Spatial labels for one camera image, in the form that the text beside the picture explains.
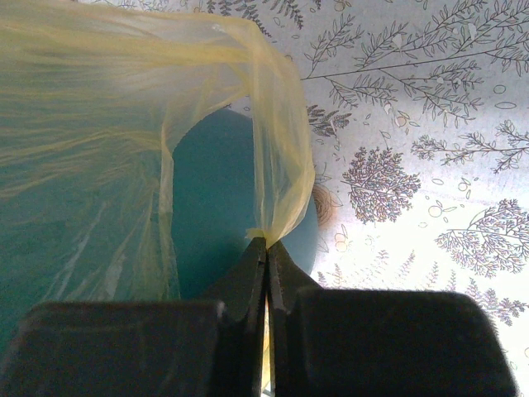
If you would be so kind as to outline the teal plastic trash bin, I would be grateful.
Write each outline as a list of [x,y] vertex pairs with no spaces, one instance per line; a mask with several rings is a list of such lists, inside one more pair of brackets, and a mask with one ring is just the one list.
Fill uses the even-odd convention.
[[133,266],[142,213],[128,182],[88,189],[76,176],[1,202],[2,344],[38,303],[192,299],[233,267],[255,224],[251,120],[217,111],[173,159],[176,265],[165,282]]

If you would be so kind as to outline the yellow plastic trash bag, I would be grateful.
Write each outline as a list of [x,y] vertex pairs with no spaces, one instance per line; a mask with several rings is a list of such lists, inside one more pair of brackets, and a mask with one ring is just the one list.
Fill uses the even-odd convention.
[[251,101],[255,222],[304,218],[315,173],[295,64],[252,22],[74,1],[1,4],[1,278],[46,300],[179,296],[173,152]]

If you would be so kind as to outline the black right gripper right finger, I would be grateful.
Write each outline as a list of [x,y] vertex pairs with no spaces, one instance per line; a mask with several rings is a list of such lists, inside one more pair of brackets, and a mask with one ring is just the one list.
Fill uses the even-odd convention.
[[268,251],[275,396],[514,396],[490,321],[452,292],[325,289]]

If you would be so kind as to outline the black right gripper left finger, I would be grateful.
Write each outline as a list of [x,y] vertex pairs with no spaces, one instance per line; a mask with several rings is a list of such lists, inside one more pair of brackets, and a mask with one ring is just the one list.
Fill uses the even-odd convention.
[[47,303],[19,323],[4,396],[258,396],[266,243],[197,299]]

